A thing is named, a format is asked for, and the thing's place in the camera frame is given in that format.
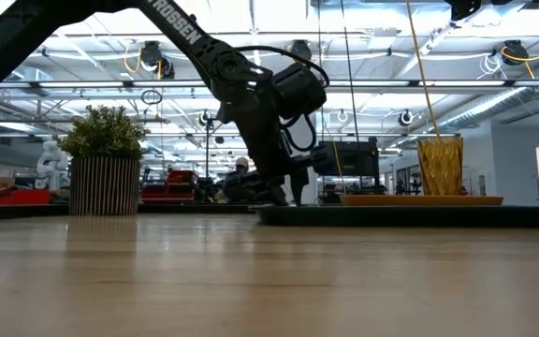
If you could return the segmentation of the person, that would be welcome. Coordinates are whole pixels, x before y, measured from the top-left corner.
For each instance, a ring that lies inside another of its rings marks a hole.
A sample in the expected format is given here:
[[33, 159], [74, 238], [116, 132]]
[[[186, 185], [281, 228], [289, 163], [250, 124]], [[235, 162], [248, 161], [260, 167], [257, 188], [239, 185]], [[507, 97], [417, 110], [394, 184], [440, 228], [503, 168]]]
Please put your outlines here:
[[249, 161], [246, 157], [236, 160], [235, 169], [226, 175], [222, 192], [230, 203], [254, 201], [256, 191], [252, 186], [245, 186], [240, 181], [242, 176], [249, 171]]

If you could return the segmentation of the black aluminium table frame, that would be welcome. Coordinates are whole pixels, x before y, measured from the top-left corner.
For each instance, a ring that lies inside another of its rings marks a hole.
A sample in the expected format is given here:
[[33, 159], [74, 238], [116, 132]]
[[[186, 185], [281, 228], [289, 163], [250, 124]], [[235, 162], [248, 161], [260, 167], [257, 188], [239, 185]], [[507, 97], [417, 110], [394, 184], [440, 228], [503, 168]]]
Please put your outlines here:
[[[190, 214], [252, 214], [247, 205], [191, 204], [191, 205], [139, 205], [138, 213], [190, 213]], [[0, 206], [0, 220], [39, 216], [69, 215], [67, 205]]]

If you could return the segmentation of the striped plant pot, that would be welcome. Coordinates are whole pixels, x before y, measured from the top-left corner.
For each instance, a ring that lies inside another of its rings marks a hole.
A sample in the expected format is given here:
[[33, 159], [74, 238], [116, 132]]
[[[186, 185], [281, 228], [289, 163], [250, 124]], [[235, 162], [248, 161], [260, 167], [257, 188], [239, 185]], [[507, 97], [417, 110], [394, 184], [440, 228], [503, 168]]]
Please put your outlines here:
[[114, 157], [74, 157], [70, 165], [69, 213], [134, 215], [139, 204], [140, 163]]

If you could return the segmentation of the black metal rig frame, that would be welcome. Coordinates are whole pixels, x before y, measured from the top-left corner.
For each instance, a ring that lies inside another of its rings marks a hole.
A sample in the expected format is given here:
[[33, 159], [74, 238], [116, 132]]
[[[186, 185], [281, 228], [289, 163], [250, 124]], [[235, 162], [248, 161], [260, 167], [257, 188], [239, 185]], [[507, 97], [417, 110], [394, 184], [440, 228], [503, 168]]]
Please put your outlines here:
[[210, 118], [210, 124], [208, 127], [205, 127], [205, 179], [209, 181], [211, 179], [210, 176], [210, 145], [211, 145], [211, 135], [215, 133], [222, 124], [219, 124], [217, 126], [214, 125], [214, 123], [217, 121], [216, 118], [211, 117]]

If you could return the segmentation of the white humanoid robot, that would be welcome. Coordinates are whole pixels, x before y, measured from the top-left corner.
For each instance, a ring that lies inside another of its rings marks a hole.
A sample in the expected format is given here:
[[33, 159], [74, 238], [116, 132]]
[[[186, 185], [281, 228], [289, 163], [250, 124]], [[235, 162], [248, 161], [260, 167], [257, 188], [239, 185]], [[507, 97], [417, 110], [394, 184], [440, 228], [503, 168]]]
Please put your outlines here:
[[67, 170], [68, 163], [68, 154], [59, 148], [57, 141], [45, 141], [37, 160], [35, 189], [59, 190], [63, 186], [62, 173]]

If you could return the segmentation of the dark green tray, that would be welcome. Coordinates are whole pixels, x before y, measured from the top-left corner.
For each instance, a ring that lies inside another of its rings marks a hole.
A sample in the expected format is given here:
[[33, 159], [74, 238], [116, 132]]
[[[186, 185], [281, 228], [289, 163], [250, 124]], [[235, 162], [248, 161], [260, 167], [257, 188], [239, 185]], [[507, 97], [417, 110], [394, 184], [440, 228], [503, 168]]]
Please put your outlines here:
[[263, 206], [259, 222], [283, 227], [539, 228], [539, 206]]

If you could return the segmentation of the red equipment base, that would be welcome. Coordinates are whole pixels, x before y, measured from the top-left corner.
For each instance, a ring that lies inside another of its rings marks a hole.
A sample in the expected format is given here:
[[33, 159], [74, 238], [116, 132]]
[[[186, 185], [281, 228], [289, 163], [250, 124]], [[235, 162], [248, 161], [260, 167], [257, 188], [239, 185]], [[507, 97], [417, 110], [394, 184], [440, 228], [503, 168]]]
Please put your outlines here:
[[0, 188], [0, 206], [46, 205], [50, 202], [49, 190], [25, 189], [18, 186]]

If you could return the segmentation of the black monitor on stand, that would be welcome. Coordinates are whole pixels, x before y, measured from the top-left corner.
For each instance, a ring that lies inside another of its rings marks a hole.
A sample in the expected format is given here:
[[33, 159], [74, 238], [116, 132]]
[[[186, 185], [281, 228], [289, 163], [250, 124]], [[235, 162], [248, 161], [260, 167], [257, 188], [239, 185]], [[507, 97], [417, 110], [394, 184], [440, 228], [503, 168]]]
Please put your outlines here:
[[379, 174], [377, 138], [367, 141], [320, 141], [321, 155], [315, 171], [324, 176], [371, 176]]

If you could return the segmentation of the red tool chest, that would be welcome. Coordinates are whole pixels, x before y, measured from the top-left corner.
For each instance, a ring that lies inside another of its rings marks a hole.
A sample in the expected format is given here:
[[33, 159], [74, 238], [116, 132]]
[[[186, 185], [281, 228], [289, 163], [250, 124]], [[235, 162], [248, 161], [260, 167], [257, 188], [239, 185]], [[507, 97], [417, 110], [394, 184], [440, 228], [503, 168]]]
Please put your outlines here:
[[196, 174], [192, 170], [172, 170], [163, 180], [147, 180], [140, 191], [144, 204], [193, 203], [196, 198]]

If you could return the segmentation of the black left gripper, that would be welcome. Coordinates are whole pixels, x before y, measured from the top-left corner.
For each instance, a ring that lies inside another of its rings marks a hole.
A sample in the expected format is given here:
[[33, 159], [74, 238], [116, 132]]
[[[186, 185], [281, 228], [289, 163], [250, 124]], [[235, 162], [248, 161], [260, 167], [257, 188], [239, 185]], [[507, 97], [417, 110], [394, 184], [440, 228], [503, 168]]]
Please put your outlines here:
[[286, 103], [253, 95], [241, 102], [226, 102], [226, 123], [236, 125], [256, 171], [261, 177], [274, 177], [268, 180], [269, 199], [274, 205], [288, 204], [283, 190], [285, 175], [290, 175], [295, 204], [302, 204], [302, 192], [309, 183], [307, 168], [316, 158], [316, 132], [311, 125], [312, 143], [302, 148], [295, 145], [288, 128], [300, 118], [310, 122], [309, 116], [318, 109], [318, 101], [302, 98]]

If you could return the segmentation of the orange plate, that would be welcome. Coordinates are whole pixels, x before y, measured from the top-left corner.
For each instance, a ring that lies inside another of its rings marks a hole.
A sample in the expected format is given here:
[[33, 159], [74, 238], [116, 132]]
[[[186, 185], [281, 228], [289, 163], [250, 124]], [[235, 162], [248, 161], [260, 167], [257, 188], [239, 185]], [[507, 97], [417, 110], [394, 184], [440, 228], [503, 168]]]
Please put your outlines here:
[[489, 196], [407, 196], [407, 195], [345, 195], [344, 206], [501, 206], [503, 197]]

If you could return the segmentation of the green artificial plant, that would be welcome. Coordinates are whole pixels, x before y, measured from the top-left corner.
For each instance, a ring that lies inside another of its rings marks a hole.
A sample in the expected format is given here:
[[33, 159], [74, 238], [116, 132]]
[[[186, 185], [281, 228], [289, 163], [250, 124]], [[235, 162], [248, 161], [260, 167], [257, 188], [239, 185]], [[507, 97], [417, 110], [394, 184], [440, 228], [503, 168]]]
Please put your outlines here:
[[65, 135], [54, 135], [59, 148], [78, 157], [112, 157], [140, 160], [140, 142], [150, 133], [145, 125], [129, 117], [125, 107], [85, 107], [87, 116], [74, 118], [72, 129]]

